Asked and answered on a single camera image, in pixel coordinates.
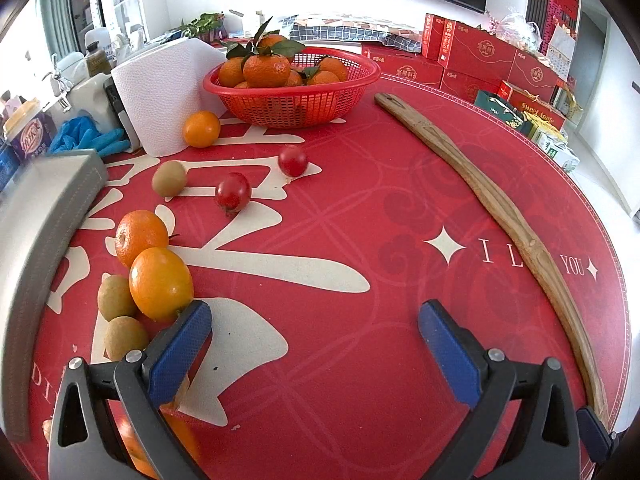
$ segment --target red gift box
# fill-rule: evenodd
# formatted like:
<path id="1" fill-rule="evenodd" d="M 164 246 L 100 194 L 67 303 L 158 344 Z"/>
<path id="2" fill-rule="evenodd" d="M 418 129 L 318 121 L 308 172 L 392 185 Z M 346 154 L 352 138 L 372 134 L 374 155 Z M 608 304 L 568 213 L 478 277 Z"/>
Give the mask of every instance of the red gift box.
<path id="1" fill-rule="evenodd" d="M 507 79 L 516 48 L 488 32 L 446 20 L 438 62 L 449 70 L 487 81 L 495 87 Z"/>
<path id="2" fill-rule="evenodd" d="M 436 14 L 427 14 L 424 17 L 424 31 L 422 32 L 422 56 L 437 61 L 440 57 L 442 45 L 442 33 L 446 20 Z"/>
<path id="3" fill-rule="evenodd" d="M 409 79 L 431 88 L 440 87 L 443 67 L 435 61 L 424 59 L 420 54 L 377 43 L 362 43 L 362 55 L 375 61 L 385 74 Z"/>
<path id="4" fill-rule="evenodd" d="M 542 120 L 551 123 L 558 130 L 562 128 L 565 117 L 550 104 L 540 100 L 538 96 L 532 95 L 522 88 L 503 81 L 500 85 L 498 95 L 505 99 L 511 106 L 521 112 L 529 112 L 537 115 Z"/>
<path id="5" fill-rule="evenodd" d="M 470 103 L 475 103 L 479 91 L 484 90 L 495 94 L 498 91 L 498 86 L 460 72 L 445 70 L 440 90 Z"/>
<path id="6" fill-rule="evenodd" d="M 507 81 L 548 103 L 558 84 L 558 74 L 535 57 L 518 50 Z"/>

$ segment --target cherry tomato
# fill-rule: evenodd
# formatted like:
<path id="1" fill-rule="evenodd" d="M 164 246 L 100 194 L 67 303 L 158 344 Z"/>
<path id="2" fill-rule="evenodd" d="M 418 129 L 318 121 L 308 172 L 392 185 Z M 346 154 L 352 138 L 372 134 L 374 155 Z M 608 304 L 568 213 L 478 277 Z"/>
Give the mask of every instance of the cherry tomato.
<path id="1" fill-rule="evenodd" d="M 216 188 L 216 202 L 226 214 L 239 212 L 250 198 L 251 184 L 242 173 L 227 173 Z"/>
<path id="2" fill-rule="evenodd" d="M 278 155 L 278 166 L 287 176 L 302 175 L 308 165 L 309 158 L 306 156 L 305 150 L 299 146 L 287 144 Z"/>

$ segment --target wooden stick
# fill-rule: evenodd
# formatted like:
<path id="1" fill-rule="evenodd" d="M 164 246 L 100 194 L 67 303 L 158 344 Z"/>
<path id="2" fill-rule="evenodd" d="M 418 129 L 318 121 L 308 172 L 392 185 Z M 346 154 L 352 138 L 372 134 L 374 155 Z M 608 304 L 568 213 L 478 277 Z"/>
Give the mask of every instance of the wooden stick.
<path id="1" fill-rule="evenodd" d="M 589 336 L 574 298 L 545 245 L 504 191 L 466 158 L 441 129 L 396 96 L 380 93 L 376 94 L 375 99 L 379 106 L 404 124 L 458 172 L 488 213 L 513 240 L 522 260 L 545 291 L 569 338 L 584 381 L 588 403 L 604 425 L 608 426 L 607 397 Z"/>

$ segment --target red table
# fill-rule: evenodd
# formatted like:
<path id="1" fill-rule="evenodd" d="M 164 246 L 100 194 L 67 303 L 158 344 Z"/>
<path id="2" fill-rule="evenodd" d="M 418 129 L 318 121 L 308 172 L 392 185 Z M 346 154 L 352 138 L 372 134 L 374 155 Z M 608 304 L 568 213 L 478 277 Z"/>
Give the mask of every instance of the red table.
<path id="1" fill-rule="evenodd" d="M 558 357 L 575 406 L 584 404 L 567 338 L 510 240 L 444 161 L 376 107 L 379 91 L 446 132 L 549 248 L 591 336 L 615 421 L 630 348 L 625 285 L 590 204 L 514 130 L 383 76 L 344 121 L 278 132 L 225 121 L 215 147 L 168 157 L 189 168 L 186 196 L 169 202 L 150 188 L 159 159 L 109 164 L 112 180 L 72 239 L 40 323 L 32 440 L 15 446 L 37 478 L 47 478 L 40 427 L 63 367 L 74 355 L 104 359 L 97 289 L 104 273 L 126 273 L 110 237 L 139 208 L 179 234 L 172 248 L 190 266 L 196 297 L 212 307 L 214 338 L 182 406 L 211 478 L 420 478 L 466 413 L 417 331 L 429 298 L 486 348 L 529 362 Z M 313 163 L 290 184 L 275 163 L 283 142 L 304 142 Z M 232 170 L 249 178 L 254 200 L 229 221 L 212 191 Z M 510 409 L 506 423 L 513 417 Z M 507 434 L 501 427 L 480 473 Z"/>

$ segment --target checkered cloth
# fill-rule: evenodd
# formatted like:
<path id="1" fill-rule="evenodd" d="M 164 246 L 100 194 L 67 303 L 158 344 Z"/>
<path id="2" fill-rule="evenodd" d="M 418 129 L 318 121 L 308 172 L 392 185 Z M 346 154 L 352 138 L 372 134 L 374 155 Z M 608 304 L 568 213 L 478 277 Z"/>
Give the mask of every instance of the checkered cloth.
<path id="1" fill-rule="evenodd" d="M 422 43 L 411 40 L 397 34 L 383 30 L 370 30 L 367 28 L 327 26 L 327 27 L 303 27 L 296 24 L 298 15 L 287 16 L 282 20 L 280 33 L 290 40 L 333 40 L 333 41 L 379 41 L 385 46 L 392 46 L 406 52 L 420 52 Z"/>

